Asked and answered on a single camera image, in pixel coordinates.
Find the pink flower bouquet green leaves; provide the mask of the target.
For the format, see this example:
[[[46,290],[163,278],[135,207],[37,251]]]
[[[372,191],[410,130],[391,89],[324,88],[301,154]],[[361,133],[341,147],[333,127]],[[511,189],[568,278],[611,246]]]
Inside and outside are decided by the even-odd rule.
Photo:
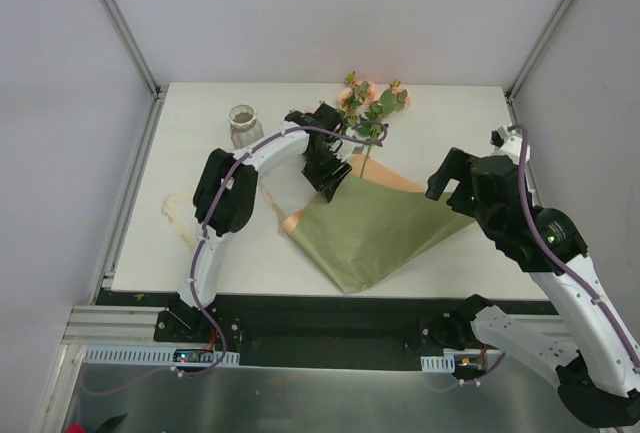
[[[341,135],[369,142],[377,140],[383,135],[381,124],[392,113],[411,106],[411,94],[399,80],[378,91],[371,80],[359,79],[352,71],[345,76],[344,85],[344,90],[335,100]]]

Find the green wrapping paper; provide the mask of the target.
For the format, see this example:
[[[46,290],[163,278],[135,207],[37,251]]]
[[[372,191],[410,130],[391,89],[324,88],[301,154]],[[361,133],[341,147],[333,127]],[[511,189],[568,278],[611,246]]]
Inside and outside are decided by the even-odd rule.
[[[330,202],[316,195],[282,228],[343,293],[359,293],[472,224],[448,198],[349,175]]]

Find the orange wrapping paper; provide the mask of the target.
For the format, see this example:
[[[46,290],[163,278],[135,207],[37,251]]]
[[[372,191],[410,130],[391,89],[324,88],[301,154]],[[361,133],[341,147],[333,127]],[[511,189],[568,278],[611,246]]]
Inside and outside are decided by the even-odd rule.
[[[364,170],[362,178],[369,182],[400,191],[424,191],[422,185],[402,177],[373,159],[368,159],[364,154],[353,155],[348,160],[348,163],[352,166],[352,175],[358,175],[361,170]],[[307,208],[304,207],[283,219],[280,224],[280,230],[285,236],[292,235],[292,232],[306,213],[306,210]]]

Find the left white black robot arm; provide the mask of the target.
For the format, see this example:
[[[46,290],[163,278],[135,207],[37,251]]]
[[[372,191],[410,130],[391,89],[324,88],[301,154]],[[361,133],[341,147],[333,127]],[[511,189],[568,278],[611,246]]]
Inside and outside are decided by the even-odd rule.
[[[288,114],[279,131],[268,138],[233,152],[218,148],[210,153],[193,196],[199,237],[187,279],[169,301],[162,321],[168,332],[199,342],[216,330],[202,310],[215,299],[222,260],[232,238],[253,214],[262,177],[301,155],[303,176],[322,199],[333,199],[351,171],[332,151],[343,131],[339,111],[322,104],[312,113]]]

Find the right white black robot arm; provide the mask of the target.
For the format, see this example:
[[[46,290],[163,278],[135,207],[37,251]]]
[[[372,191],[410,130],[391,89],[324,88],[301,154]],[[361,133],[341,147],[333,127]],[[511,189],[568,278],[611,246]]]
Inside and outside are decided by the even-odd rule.
[[[533,204],[506,155],[476,157],[451,149],[427,182],[427,198],[439,199],[476,220],[496,249],[515,261],[544,291],[573,342],[552,340],[474,294],[434,321],[434,341],[456,350],[477,342],[496,347],[544,378],[567,410],[595,428],[622,428],[639,421],[637,341],[607,305],[587,245],[572,220]]]

